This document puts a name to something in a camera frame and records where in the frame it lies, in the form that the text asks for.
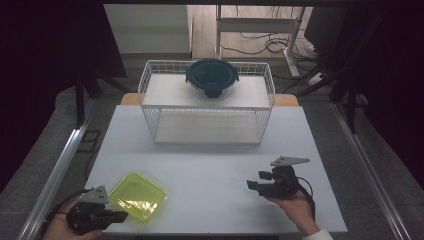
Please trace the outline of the yellow-green square plate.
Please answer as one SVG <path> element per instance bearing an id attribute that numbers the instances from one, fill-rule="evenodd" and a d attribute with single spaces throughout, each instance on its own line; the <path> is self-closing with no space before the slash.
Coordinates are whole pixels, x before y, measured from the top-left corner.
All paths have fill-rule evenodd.
<path id="1" fill-rule="evenodd" d="M 127 173 L 108 195 L 112 204 L 140 223 L 149 221 L 167 199 L 167 192 L 137 172 Z"/>

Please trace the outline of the white metal desk frame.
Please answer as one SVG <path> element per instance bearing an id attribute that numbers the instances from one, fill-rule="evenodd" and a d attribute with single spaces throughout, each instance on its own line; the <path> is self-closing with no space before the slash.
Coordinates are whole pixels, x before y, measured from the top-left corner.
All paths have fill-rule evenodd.
<path id="1" fill-rule="evenodd" d="M 294 78 L 299 78 L 300 73 L 293 58 L 293 49 L 300 30 L 306 8 L 301 7 L 294 18 L 244 18 L 222 17 L 222 6 L 216 6 L 216 44 L 215 57 L 221 58 L 221 34 L 227 32 L 241 33 L 276 33 L 288 34 L 287 46 L 283 48 L 287 66 Z"/>

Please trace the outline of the round glass container blue lid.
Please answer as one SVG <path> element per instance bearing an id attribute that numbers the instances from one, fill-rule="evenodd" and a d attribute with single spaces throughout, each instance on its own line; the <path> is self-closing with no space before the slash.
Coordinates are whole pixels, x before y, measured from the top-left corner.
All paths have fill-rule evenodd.
<path id="1" fill-rule="evenodd" d="M 186 82 L 205 99 L 225 98 L 232 86 L 239 81 L 237 69 L 227 61 L 203 59 L 196 61 L 186 70 Z"/>

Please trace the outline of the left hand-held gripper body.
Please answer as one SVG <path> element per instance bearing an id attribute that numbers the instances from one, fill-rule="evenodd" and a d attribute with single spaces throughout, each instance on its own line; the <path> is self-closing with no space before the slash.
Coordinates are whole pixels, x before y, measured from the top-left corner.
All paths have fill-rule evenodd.
<path id="1" fill-rule="evenodd" d="M 68 227 L 77 235 L 105 230 L 111 224 L 111 211 L 105 208 L 108 202 L 104 185 L 83 193 L 66 215 Z"/>

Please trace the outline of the wooden table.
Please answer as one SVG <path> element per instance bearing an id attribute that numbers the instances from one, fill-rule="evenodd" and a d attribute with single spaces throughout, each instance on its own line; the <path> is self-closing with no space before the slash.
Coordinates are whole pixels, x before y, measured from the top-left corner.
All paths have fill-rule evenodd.
<path id="1" fill-rule="evenodd" d="M 122 97 L 121 105 L 138 105 L 138 94 L 127 93 Z M 292 94 L 276 94 L 274 105 L 276 107 L 298 107 L 299 102 L 296 96 Z"/>

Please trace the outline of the white cabinet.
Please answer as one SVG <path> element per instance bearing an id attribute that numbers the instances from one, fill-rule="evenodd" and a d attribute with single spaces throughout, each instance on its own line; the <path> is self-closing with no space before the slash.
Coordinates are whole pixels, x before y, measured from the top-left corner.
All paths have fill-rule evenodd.
<path id="1" fill-rule="evenodd" d="M 121 54 L 191 52 L 191 6 L 104 4 L 104 8 Z"/>

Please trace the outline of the person's left hand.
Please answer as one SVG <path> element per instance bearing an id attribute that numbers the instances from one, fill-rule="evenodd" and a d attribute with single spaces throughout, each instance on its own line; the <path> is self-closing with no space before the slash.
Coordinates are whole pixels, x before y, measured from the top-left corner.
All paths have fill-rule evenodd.
<path id="1" fill-rule="evenodd" d="M 76 204 L 72 202 L 64 207 L 60 213 L 54 215 L 47 230 L 42 235 L 42 240 L 97 240 L 101 235 L 101 230 L 94 230 L 84 235 L 75 234 L 69 227 L 66 214 Z"/>

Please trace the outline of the aluminium rail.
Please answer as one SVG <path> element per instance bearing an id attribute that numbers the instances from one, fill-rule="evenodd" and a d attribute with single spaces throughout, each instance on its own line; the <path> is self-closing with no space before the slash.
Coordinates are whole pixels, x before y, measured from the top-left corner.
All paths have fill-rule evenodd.
<path id="1" fill-rule="evenodd" d="M 370 188 L 378 202 L 382 213 L 388 222 L 388 225 L 397 240 L 413 240 L 412 235 L 408 232 L 405 221 L 400 215 L 395 203 L 386 191 L 382 181 L 375 171 L 370 159 L 365 152 L 361 142 L 356 134 L 352 132 L 346 122 L 346 115 L 340 103 L 331 103 L 331 108 L 337 118 L 339 125 L 344 132 L 347 141 L 359 162 L 359 165 L 367 179 Z"/>
<path id="2" fill-rule="evenodd" d="M 35 202 L 29 216 L 26 219 L 16 240 L 34 240 L 40 230 L 44 218 L 48 214 L 49 207 L 63 181 L 65 174 L 71 164 L 86 129 L 94 115 L 97 105 L 96 99 L 89 99 L 85 106 L 85 117 L 82 125 L 71 132 L 49 178 L 47 179 L 40 195 Z"/>

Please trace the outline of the black metal stand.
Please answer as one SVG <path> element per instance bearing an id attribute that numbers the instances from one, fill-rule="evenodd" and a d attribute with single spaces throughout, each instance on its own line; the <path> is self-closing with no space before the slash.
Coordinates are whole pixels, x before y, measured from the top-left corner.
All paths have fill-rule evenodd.
<path id="1" fill-rule="evenodd" d="M 356 133 L 355 109 L 356 94 L 358 93 L 358 75 L 356 70 L 360 58 L 364 55 L 369 41 L 382 20 L 382 16 L 381 11 L 369 14 L 368 18 L 357 26 L 357 29 L 352 32 L 352 36 L 344 42 L 339 50 L 328 55 L 313 68 L 313 73 L 327 69 L 325 77 L 298 93 L 299 97 L 307 96 L 330 83 L 335 83 L 329 93 L 329 99 L 331 102 L 339 103 L 344 96 L 347 96 L 345 123 L 353 134 Z"/>
<path id="2" fill-rule="evenodd" d="M 84 91 L 87 91 L 90 98 L 97 99 L 101 96 L 102 90 L 100 88 L 98 79 L 101 79 L 120 90 L 123 93 L 129 93 L 130 89 L 124 84 L 115 80 L 113 77 L 102 73 L 96 69 L 80 69 L 74 77 L 75 86 L 75 100 L 76 100 L 76 129 L 80 129 L 84 122 L 88 119 L 88 113 L 85 109 Z"/>

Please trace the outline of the white wire shelf rack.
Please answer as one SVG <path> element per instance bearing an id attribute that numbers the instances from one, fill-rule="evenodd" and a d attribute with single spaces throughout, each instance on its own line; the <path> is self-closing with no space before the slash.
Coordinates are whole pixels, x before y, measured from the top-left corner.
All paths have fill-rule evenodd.
<path id="1" fill-rule="evenodd" d="M 262 141 L 275 101 L 270 66 L 229 62 L 238 72 L 229 94 L 202 98 L 186 79 L 196 61 L 149 60 L 138 97 L 153 141 L 163 144 L 253 144 Z"/>

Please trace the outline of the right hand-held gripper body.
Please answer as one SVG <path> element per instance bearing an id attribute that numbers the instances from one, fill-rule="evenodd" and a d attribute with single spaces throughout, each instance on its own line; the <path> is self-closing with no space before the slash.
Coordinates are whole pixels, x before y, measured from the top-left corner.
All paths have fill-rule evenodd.
<path id="1" fill-rule="evenodd" d="M 298 177 L 293 165 L 309 162 L 309 158 L 280 156 L 272 161 L 271 178 L 274 183 L 266 190 L 267 197 L 287 199 L 294 196 L 298 191 L 307 193 L 306 189 L 299 184 Z"/>

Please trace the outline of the person's right hand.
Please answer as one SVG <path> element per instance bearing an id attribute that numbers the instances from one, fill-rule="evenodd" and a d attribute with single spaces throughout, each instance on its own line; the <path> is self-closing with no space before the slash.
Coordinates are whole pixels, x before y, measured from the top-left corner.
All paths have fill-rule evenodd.
<path id="1" fill-rule="evenodd" d="M 288 199 L 266 197 L 266 200 L 278 205 L 304 237 L 320 231 L 312 216 L 312 208 L 302 192 L 298 191 Z"/>

